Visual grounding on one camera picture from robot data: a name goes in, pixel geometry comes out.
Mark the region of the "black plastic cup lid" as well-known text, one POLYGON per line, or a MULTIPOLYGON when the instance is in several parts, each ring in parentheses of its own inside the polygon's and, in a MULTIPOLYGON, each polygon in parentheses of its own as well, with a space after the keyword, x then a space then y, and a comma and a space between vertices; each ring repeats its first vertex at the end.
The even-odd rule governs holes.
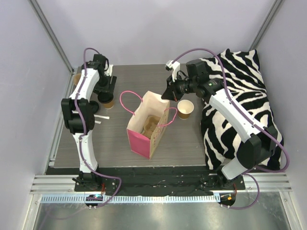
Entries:
POLYGON ((102 104, 107 104, 113 101, 114 95, 111 93, 101 92, 97 95, 98 101, 102 104))

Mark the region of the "brown paper coffee cup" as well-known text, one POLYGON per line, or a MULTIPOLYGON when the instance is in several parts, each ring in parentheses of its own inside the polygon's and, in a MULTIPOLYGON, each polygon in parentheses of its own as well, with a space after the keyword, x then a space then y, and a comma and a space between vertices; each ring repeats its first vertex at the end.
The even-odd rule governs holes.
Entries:
POLYGON ((177 110, 180 119, 188 119, 194 111, 194 104, 189 100, 181 100, 177 104, 177 110))

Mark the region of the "paper cakes bag pink handles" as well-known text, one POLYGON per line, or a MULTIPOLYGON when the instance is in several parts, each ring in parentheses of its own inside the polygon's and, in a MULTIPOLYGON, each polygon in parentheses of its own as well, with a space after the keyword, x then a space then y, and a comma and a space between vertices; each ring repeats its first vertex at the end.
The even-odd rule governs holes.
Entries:
POLYGON ((170 106, 169 100, 163 100, 161 97, 151 91, 147 91, 144 96, 133 91, 123 91, 119 97, 122 107, 132 114, 127 125, 131 151, 147 159, 152 157, 166 127, 174 122, 178 113, 177 108, 170 106), (124 105, 122 97, 126 93, 132 93, 141 100, 135 111, 124 105))

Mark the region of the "brown pulp cup carrier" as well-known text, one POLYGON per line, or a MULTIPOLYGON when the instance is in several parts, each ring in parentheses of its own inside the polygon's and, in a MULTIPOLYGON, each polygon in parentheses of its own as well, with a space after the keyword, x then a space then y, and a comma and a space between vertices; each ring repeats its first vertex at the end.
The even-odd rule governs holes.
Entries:
POLYGON ((148 116, 144 125, 143 125, 142 134, 145 137, 150 139, 154 130, 156 129, 159 121, 160 121, 160 117, 158 117, 158 116, 155 116, 155 115, 148 116))

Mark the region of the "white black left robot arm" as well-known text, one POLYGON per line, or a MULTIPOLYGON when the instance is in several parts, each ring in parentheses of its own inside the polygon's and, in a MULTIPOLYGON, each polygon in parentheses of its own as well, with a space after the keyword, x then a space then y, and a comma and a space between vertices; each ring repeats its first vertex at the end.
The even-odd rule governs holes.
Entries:
POLYGON ((79 176, 75 181, 91 191, 99 190, 102 185, 92 141, 94 114, 100 104, 113 107, 117 77, 112 75, 112 68, 108 58, 96 52, 91 61, 83 62, 73 93, 61 100, 64 124, 76 142, 80 160, 79 176))

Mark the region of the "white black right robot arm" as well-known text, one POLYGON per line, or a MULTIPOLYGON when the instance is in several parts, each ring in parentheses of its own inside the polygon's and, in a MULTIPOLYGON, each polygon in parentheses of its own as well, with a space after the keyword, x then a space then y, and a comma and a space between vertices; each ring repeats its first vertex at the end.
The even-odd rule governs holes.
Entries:
POLYGON ((220 79, 211 79, 203 61, 190 61, 186 67, 188 75, 182 79, 179 76, 180 63, 173 60, 166 63, 165 68, 171 75, 166 80, 166 90, 161 98, 178 102, 184 94, 195 93, 220 112, 239 134, 242 146, 216 178, 220 188, 228 189, 234 178, 275 154, 276 144, 264 131, 273 138, 277 138, 278 132, 274 126, 265 127, 253 118, 224 88, 220 79))

